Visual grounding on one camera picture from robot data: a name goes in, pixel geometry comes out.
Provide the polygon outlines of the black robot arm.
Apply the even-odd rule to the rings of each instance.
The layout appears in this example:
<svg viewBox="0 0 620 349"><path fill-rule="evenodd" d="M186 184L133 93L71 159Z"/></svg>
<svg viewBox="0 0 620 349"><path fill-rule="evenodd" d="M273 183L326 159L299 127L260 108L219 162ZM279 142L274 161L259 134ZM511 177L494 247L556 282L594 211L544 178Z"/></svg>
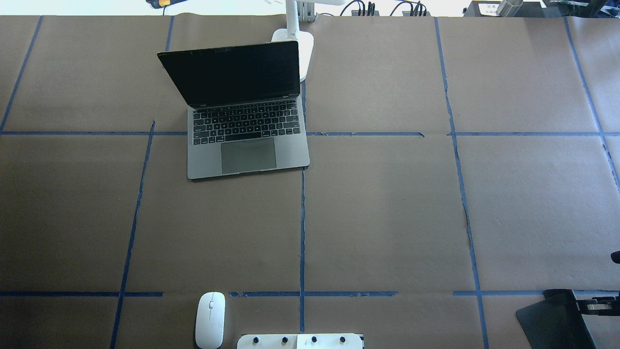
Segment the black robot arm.
<svg viewBox="0 0 620 349"><path fill-rule="evenodd" d="M618 295L578 300L573 289L547 289L543 296L515 313L532 349L595 349L583 316L620 315Z"/></svg>

